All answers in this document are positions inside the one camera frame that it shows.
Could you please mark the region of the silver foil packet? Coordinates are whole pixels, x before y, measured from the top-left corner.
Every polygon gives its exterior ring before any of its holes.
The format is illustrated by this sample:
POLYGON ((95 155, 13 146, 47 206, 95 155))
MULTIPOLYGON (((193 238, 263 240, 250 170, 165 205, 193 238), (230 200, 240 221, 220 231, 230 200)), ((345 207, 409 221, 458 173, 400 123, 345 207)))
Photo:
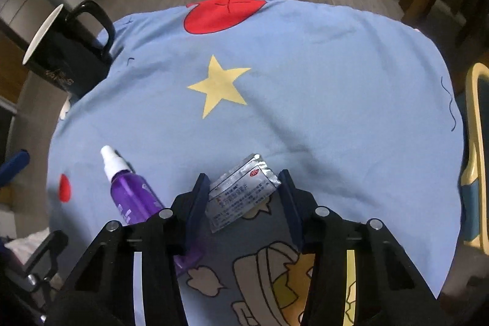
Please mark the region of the silver foil packet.
POLYGON ((206 217, 212 233, 261 206, 281 185, 260 154, 251 154, 211 184, 206 217))

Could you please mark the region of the yellow rimmed teal trash bin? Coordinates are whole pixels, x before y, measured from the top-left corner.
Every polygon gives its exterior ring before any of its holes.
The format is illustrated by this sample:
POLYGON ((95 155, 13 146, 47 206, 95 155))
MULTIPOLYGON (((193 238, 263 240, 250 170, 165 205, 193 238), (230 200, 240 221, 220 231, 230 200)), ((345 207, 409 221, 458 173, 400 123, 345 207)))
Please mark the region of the yellow rimmed teal trash bin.
POLYGON ((488 253, 488 67, 474 64, 458 98, 465 138, 460 179, 462 239, 488 253))

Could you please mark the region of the white fluffy blanket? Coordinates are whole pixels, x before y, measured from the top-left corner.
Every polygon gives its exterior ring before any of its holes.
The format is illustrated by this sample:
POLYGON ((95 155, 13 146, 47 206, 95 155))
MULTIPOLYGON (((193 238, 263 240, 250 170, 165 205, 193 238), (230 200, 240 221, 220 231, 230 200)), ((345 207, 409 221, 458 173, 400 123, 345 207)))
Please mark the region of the white fluffy blanket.
POLYGON ((5 244, 5 248, 10 250, 14 256, 25 265, 36 249, 50 235, 50 228, 45 228, 37 233, 32 233, 26 237, 14 239, 5 244))

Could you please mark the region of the purple spray bottle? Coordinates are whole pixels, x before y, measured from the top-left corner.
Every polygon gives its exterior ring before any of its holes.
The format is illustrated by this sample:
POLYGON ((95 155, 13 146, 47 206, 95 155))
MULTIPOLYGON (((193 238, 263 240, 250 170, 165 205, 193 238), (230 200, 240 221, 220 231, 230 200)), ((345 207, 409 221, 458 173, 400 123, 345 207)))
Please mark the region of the purple spray bottle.
POLYGON ((158 214, 169 216, 172 240, 177 244, 174 256, 176 273, 183 275, 197 265, 203 257, 186 250, 186 215, 189 194, 179 194, 171 206, 165 206, 150 187, 147 180, 133 172, 126 160, 111 146, 100 150, 105 174, 110 182, 110 195, 123 220, 128 225, 145 222, 158 214))

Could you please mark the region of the light blue cartoon cloth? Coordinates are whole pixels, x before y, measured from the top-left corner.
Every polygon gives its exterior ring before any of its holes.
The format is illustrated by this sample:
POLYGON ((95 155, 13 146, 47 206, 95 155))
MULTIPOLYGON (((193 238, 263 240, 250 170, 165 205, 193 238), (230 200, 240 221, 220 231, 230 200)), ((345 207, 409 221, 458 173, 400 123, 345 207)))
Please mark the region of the light blue cartoon cloth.
POLYGON ((49 151, 50 225, 69 240, 48 325, 445 325, 461 228, 462 115, 436 45, 385 16, 209 0, 125 16, 108 76, 49 151), (100 150, 165 206, 251 154, 296 186, 212 233, 178 276, 170 218, 128 225, 100 150))

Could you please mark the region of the black ceramic mug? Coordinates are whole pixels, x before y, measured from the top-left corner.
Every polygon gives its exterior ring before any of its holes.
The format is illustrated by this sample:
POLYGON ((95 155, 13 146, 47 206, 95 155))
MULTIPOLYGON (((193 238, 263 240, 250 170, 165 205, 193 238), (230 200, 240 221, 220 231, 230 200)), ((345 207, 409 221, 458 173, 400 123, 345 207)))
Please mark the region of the black ceramic mug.
POLYGON ((108 76, 115 35, 113 22, 96 2, 84 1, 72 11, 60 4, 32 38, 22 64, 56 88, 82 98, 108 76), (82 14, 91 15, 105 29, 104 43, 78 21, 82 14))

